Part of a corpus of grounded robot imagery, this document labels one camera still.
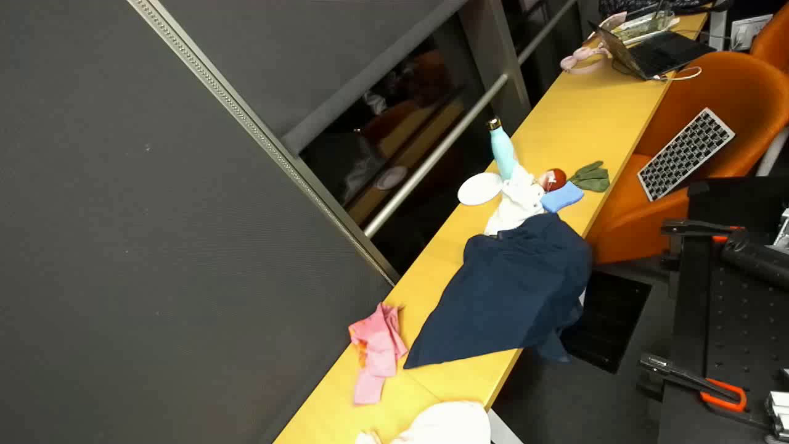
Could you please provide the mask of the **white perforated panel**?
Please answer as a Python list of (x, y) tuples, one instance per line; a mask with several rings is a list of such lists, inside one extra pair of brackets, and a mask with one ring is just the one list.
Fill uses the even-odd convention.
[(655, 202), (705, 165), (735, 138), (709, 110), (698, 112), (639, 173), (644, 195)]

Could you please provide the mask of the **green cloth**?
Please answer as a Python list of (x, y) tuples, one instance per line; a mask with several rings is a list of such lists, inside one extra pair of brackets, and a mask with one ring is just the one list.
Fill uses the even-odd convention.
[(604, 168), (600, 160), (587, 164), (581, 165), (575, 176), (572, 184), (578, 190), (589, 190), (589, 194), (607, 194), (610, 181), (609, 181), (609, 170)]

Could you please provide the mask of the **metal window rail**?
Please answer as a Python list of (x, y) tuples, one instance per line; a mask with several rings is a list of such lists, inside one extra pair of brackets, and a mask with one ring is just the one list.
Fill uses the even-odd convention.
[(469, 0), (460, 9), (460, 32), (470, 50), (483, 94), (436, 143), (436, 148), (411, 170), (411, 176), (402, 184), (391, 201), (362, 228), (364, 237), (374, 237), (391, 219), (402, 202), (424, 184), (424, 179), (443, 160), (451, 147), (486, 110), (501, 116), (507, 127), (514, 127), (524, 120), (524, 113), (531, 110), (531, 99), (524, 86), (523, 64), (555, 32), (563, 16), (578, 9), (578, 2), (538, 0), (538, 9), (547, 9), (547, 17), (523, 50), (517, 50), (513, 43), (503, 0)]

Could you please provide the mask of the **orange handled clamp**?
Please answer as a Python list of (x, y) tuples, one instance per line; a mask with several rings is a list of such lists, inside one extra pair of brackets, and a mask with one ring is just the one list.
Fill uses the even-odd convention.
[(694, 393), (698, 401), (718, 412), (743, 416), (746, 412), (746, 393), (740, 386), (702, 379), (689, 372), (682, 366), (676, 366), (667, 359), (644, 354), (639, 366), (646, 371), (646, 390), (655, 397), (662, 397), (666, 388), (681, 388)]

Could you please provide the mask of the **white cloth at table end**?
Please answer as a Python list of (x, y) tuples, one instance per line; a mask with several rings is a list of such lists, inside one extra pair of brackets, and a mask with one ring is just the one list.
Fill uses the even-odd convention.
[(438, 402), (422, 411), (413, 423), (390, 441), (374, 433), (360, 433), (351, 444), (489, 444), (493, 430), (477, 402)]

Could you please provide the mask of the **light blue cloth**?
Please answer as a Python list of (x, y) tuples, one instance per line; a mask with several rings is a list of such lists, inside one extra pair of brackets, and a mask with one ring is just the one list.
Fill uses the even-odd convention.
[(563, 184), (562, 189), (541, 195), (541, 207), (547, 213), (559, 213), (575, 202), (578, 202), (583, 194), (575, 184)]

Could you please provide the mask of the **white cloth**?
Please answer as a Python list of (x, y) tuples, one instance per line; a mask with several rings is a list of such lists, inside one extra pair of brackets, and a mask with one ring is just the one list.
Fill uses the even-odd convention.
[(496, 213), (488, 217), (486, 234), (497, 234), (519, 228), (528, 217), (541, 214), (541, 185), (517, 168), (503, 185), (501, 185), (501, 202)]
[(413, 423), (390, 441), (374, 433), (360, 433), (351, 444), (489, 444), (493, 430), (477, 402), (438, 402), (422, 411)]

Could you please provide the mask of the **red plush toy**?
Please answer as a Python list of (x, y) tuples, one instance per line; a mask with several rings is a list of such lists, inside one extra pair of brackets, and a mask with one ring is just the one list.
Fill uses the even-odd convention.
[(555, 194), (567, 184), (567, 173), (562, 168), (547, 168), (540, 179), (544, 194)]

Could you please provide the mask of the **pink cloth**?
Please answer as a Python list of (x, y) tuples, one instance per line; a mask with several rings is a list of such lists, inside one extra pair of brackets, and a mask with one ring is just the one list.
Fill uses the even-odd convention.
[(376, 306), (367, 318), (354, 321), (349, 344), (360, 351), (360, 376), (354, 380), (351, 402), (376, 404), (383, 382), (397, 372), (397, 364), (407, 356), (407, 344), (398, 333), (398, 308)]

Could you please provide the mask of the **light blue water bottle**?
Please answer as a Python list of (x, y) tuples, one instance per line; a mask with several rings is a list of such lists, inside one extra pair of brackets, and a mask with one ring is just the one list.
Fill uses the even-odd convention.
[(509, 181), (517, 168), (517, 159), (514, 159), (513, 140), (497, 120), (488, 121), (488, 136), (489, 136), (493, 159), (497, 164), (497, 176), (503, 181)]

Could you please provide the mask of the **navy blue cloth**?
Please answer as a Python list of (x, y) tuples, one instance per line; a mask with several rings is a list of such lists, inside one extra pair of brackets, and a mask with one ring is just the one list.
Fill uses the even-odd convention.
[(462, 264), (422, 325), (407, 369), (531, 349), (563, 361), (562, 330), (581, 316), (592, 249), (556, 214), (465, 242)]

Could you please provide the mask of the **pink container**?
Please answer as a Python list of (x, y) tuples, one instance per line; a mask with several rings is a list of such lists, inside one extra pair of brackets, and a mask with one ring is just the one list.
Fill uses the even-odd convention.
[(610, 52), (607, 47), (607, 43), (598, 38), (598, 29), (614, 29), (618, 26), (625, 23), (624, 13), (614, 13), (609, 17), (604, 17), (592, 32), (589, 38), (559, 62), (559, 69), (567, 74), (592, 74), (595, 73), (600, 64), (607, 64), (610, 60)]

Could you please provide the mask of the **orange chair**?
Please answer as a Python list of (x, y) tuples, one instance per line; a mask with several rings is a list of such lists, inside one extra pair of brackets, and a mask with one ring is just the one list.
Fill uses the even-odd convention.
[(609, 189), (587, 242), (595, 264), (658, 258), (667, 249), (662, 222), (687, 217), (687, 185), (743, 179), (784, 131), (785, 74), (676, 32), (639, 46), (624, 46), (607, 26), (595, 36), (624, 73), (672, 80)]

